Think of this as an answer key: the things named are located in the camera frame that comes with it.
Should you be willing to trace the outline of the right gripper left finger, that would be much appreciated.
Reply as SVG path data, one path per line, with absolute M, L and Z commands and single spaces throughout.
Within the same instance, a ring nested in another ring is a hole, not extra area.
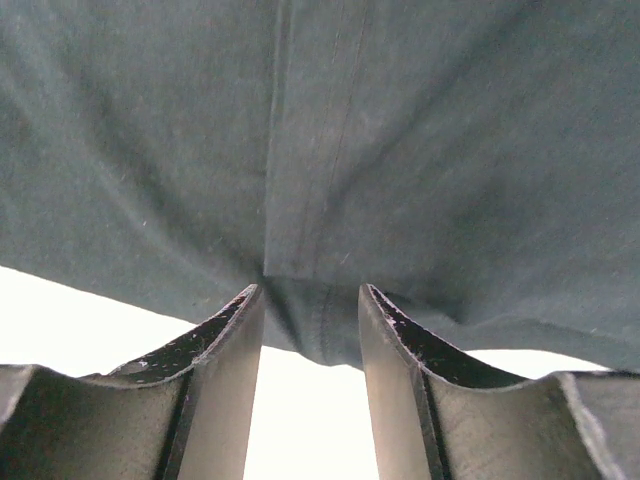
M 5 479 L 240 479 L 263 337 L 251 285 L 112 372 L 1 369 Z

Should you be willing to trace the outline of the black t shirt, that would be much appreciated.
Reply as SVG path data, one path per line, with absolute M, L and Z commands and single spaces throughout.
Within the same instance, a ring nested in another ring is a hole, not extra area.
M 462 349 L 639 366 L 635 1 L 5 1 L 1 262 L 361 363 L 370 283 Z

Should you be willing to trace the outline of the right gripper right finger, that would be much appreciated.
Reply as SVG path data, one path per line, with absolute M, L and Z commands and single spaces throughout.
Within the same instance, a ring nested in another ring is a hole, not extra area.
M 528 379 L 423 328 L 370 284 L 358 299 L 383 479 L 635 479 L 639 376 Z

